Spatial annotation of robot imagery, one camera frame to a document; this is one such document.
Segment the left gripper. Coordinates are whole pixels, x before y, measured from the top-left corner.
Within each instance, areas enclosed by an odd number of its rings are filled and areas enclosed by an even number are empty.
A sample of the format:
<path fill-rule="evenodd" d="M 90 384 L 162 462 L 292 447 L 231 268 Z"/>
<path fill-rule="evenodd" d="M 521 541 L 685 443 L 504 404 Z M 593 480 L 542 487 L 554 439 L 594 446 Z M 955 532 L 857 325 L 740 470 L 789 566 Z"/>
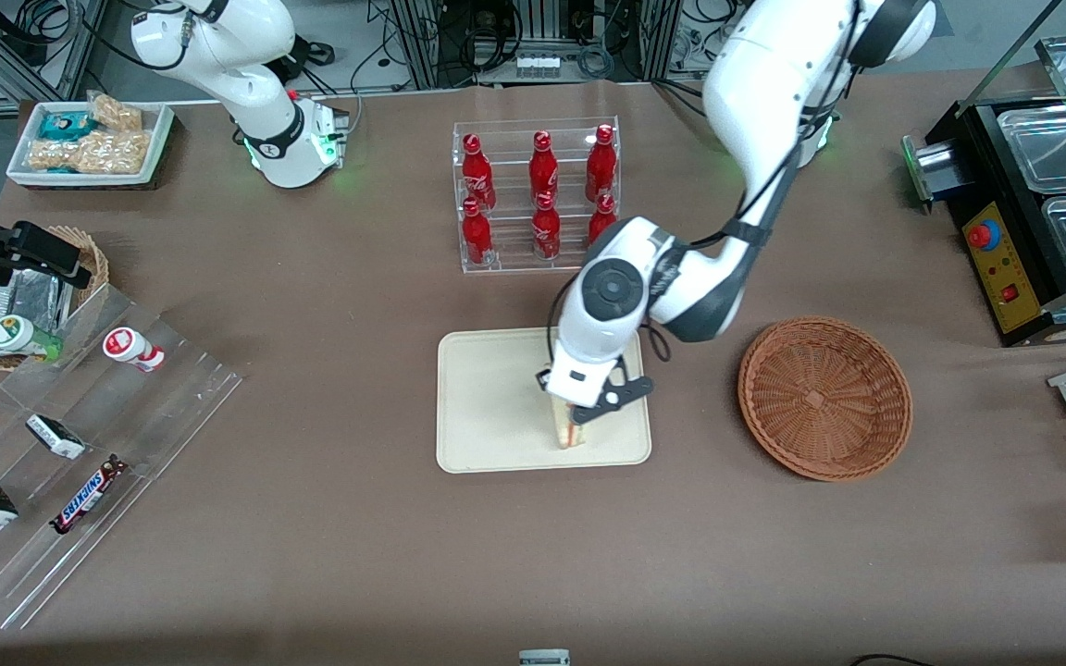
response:
<path fill-rule="evenodd" d="M 655 380 L 650 376 L 631 375 L 629 368 L 626 366 L 626 359 L 623 357 L 616 360 L 613 372 L 619 375 L 621 381 L 613 381 L 610 377 L 605 379 L 603 388 L 600 391 L 600 396 L 597 397 L 595 405 L 581 406 L 574 403 L 567 404 L 566 413 L 568 422 L 571 425 L 584 426 L 598 417 L 621 412 L 621 409 L 625 409 L 627 405 L 643 400 L 643 397 L 648 397 L 655 391 Z M 552 369 L 546 367 L 544 370 L 538 371 L 536 380 L 542 391 L 551 392 Z"/>

